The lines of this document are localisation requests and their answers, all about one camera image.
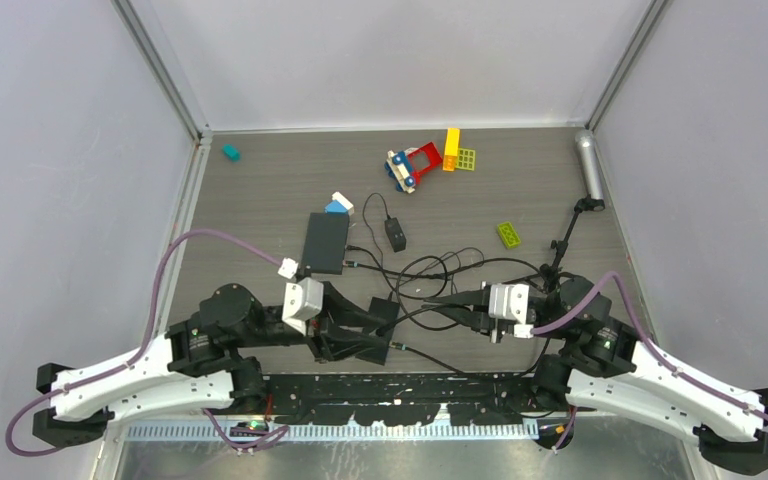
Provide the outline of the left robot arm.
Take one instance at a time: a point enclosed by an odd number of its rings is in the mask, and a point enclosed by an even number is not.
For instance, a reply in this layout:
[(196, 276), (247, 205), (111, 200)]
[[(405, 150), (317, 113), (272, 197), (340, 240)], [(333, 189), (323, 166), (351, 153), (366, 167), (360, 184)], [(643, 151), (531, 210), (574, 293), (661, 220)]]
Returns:
[(207, 409), (253, 414), (270, 394), (251, 348), (307, 346), (320, 363), (360, 356), (386, 360), (381, 327), (399, 306), (375, 297), (363, 309), (329, 282), (311, 278), (285, 286), (280, 305), (265, 306), (240, 284), (219, 287), (187, 320), (136, 350), (83, 368), (48, 363), (37, 389), (49, 395), (32, 434), (56, 448), (101, 438), (113, 423), (153, 414)]

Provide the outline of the silver microphone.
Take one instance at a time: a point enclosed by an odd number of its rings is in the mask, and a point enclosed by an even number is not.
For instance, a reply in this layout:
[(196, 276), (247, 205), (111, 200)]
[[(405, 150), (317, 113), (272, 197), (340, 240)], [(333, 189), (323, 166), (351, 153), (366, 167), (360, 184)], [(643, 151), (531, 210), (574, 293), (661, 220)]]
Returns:
[(576, 133), (574, 144), (581, 164), (585, 188), (590, 198), (604, 200), (602, 178), (599, 169), (597, 146), (592, 132), (580, 130)]

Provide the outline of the black mini tripod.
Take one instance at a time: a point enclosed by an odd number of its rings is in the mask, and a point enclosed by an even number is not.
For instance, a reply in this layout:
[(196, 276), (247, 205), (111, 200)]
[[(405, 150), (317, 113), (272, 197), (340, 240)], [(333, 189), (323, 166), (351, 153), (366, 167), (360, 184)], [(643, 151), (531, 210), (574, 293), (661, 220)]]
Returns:
[(580, 198), (575, 203), (572, 217), (564, 236), (560, 240), (553, 240), (550, 243), (550, 249), (554, 252), (552, 262), (543, 264), (540, 267), (540, 273), (544, 283), (544, 290), (546, 292), (554, 290), (559, 285), (561, 278), (561, 262), (567, 253), (569, 241), (579, 216), (585, 212), (600, 212), (604, 209), (605, 201), (603, 199), (595, 199), (590, 195)]

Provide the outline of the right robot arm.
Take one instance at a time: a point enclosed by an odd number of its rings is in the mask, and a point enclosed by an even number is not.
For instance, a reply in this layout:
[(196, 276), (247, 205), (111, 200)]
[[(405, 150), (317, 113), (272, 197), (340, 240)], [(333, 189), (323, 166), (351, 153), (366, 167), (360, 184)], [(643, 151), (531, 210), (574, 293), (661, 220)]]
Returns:
[(768, 470), (768, 388), (746, 390), (667, 353), (612, 302), (572, 276), (544, 297), (526, 284), (492, 284), (428, 301), (428, 307), (492, 341), (562, 341), (527, 384), (544, 410), (593, 409), (623, 416), (694, 445), (709, 463), (754, 476)]

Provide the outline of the teal block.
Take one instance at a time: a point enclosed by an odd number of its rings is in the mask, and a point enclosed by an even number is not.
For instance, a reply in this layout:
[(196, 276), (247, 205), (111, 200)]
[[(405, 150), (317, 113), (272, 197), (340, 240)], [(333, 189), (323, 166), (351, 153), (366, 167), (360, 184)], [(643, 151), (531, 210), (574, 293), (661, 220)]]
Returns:
[(237, 162), (241, 158), (239, 150), (230, 144), (225, 144), (222, 147), (222, 152), (232, 162)]

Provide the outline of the red blue toy vehicle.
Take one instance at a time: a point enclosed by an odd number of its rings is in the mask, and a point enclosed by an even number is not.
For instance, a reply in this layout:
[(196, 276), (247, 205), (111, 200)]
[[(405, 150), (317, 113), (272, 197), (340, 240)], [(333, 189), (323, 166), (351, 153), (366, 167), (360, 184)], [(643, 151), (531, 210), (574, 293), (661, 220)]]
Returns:
[(395, 182), (398, 192), (412, 194), (424, 177), (442, 168), (443, 158), (436, 145), (429, 142), (421, 147), (388, 151), (385, 170)]

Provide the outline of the lime green grid plate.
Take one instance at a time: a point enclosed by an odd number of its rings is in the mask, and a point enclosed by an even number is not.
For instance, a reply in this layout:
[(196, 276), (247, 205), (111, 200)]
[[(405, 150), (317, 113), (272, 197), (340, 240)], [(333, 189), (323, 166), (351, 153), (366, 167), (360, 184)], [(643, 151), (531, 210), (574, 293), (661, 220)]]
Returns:
[(455, 162), (457, 170), (474, 171), (476, 168), (476, 151), (460, 148)]

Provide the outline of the yellow toy brick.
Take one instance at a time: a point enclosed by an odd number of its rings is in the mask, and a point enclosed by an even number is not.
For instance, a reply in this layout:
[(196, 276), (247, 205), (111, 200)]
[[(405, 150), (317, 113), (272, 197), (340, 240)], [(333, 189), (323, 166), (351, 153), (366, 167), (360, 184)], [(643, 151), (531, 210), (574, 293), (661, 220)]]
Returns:
[(444, 143), (442, 170), (453, 172), (456, 169), (459, 149), (460, 149), (461, 130), (459, 128), (448, 128)]

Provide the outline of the green toy brick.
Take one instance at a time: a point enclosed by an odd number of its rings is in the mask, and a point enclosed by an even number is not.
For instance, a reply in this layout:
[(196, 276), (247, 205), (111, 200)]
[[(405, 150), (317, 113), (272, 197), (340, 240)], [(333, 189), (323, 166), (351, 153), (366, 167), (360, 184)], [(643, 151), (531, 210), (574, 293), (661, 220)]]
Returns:
[(522, 244), (522, 240), (511, 222), (503, 222), (496, 226), (497, 234), (508, 250), (519, 247)]

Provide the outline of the black power adapter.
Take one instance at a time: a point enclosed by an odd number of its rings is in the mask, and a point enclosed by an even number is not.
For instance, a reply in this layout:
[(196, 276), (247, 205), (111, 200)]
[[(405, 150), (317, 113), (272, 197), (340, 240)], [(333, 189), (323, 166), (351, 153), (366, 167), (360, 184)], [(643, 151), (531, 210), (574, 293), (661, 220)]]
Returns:
[(384, 221), (385, 233), (394, 253), (406, 249), (407, 239), (404, 230), (396, 217), (388, 216)]

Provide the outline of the blue white toy brick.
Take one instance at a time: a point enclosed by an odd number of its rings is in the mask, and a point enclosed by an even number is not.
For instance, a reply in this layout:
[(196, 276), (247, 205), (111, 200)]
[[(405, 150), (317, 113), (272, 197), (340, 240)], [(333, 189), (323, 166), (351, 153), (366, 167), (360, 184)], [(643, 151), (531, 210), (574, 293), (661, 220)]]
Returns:
[(335, 191), (332, 194), (331, 201), (324, 207), (324, 212), (327, 214), (352, 216), (354, 211), (354, 204), (339, 191)]

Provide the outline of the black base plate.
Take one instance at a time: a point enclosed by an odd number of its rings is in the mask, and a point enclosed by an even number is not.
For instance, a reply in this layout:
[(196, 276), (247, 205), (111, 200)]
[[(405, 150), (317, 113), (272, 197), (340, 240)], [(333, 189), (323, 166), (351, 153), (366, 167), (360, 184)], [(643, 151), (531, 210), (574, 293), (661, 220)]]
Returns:
[(292, 425), (428, 426), (440, 414), (453, 426), (512, 425), (570, 413), (512, 373), (281, 374), (266, 386), (274, 419)]

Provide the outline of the black network switch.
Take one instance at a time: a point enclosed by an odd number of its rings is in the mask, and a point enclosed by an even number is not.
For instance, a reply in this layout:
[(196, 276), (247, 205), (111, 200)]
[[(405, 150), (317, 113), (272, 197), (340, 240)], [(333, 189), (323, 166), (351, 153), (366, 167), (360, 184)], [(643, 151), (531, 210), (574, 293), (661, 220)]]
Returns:
[(393, 337), (393, 329), (381, 330), (381, 328), (398, 318), (400, 306), (392, 300), (372, 297), (368, 312), (377, 318), (377, 323), (365, 326), (362, 332), (378, 338), (383, 344), (357, 354), (356, 358), (364, 362), (384, 366), (390, 350), (389, 343)]

